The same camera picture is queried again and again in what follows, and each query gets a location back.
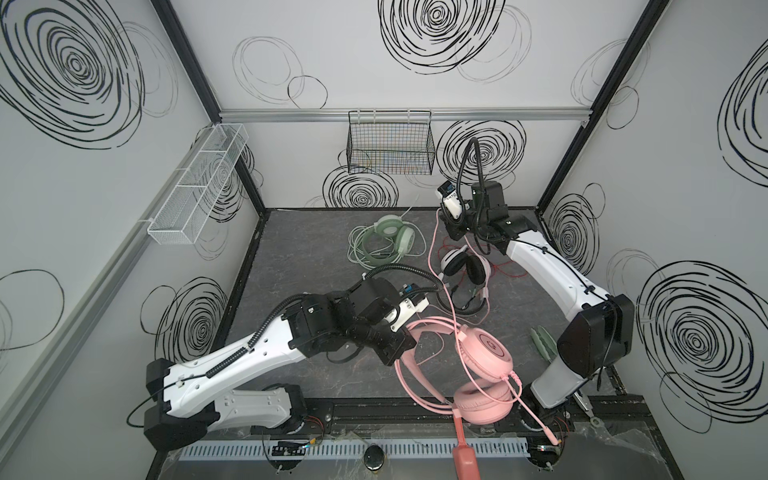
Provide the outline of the pink headphones with cable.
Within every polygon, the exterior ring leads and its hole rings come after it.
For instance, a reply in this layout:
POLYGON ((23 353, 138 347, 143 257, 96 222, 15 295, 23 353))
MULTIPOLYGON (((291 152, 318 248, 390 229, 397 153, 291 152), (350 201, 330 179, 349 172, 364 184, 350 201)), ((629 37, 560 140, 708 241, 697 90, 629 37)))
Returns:
POLYGON ((450 335, 461 366, 469 379, 452 398, 447 398, 423 374, 415 353, 408 350, 394 363, 406 393, 421 407, 432 413, 451 415, 458 445, 467 445, 463 422, 476 425, 493 424, 505 418, 514 406, 521 407, 541 427, 549 443, 561 440, 550 427, 533 413, 522 400, 522 383, 514 371, 507 348, 489 332, 476 326, 461 324, 455 315, 430 316, 406 326, 414 339, 424 333, 450 335))

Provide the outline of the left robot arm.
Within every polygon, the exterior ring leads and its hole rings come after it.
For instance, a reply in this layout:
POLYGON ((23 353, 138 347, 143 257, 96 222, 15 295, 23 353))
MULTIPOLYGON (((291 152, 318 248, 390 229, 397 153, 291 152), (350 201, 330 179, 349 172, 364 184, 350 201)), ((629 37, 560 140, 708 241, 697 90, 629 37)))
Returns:
POLYGON ((402 263, 374 268, 353 286, 329 293, 299 293, 282 300, 250 335, 205 356, 146 368, 149 408, 140 429, 158 452, 182 449, 215 430, 263 427, 299 430, 307 415, 301 389, 244 384, 286 365, 348 343, 372 350, 391 367, 414 349, 405 327, 442 287, 433 273, 402 263))

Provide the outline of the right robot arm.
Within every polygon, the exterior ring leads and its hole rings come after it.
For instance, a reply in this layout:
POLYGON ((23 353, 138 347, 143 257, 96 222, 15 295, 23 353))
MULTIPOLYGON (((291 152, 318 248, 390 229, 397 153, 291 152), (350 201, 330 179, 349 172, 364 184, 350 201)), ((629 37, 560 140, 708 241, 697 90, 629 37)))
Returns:
POLYGON ((590 378, 628 356, 633 302, 590 281, 527 218, 511 216, 501 186, 485 179, 477 138, 464 148, 456 179, 443 183, 437 192, 452 239, 470 235, 523 267, 568 321, 554 359, 528 387, 538 406, 552 409, 564 403, 590 378))

